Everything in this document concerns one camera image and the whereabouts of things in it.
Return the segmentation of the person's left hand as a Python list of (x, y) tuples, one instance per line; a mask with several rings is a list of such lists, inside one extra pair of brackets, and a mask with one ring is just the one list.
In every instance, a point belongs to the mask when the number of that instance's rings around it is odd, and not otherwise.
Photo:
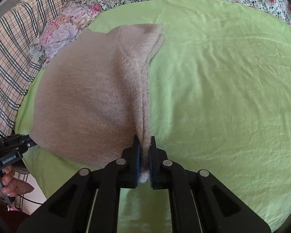
[(14, 178), (15, 169), (12, 166), (8, 166), (4, 169), (3, 177), (0, 177), (0, 182), (4, 185), (0, 190), (0, 198), (3, 199), (2, 194), (6, 194), (9, 197), (15, 197), (18, 195), (28, 194), (34, 191), (34, 187), (23, 180)]

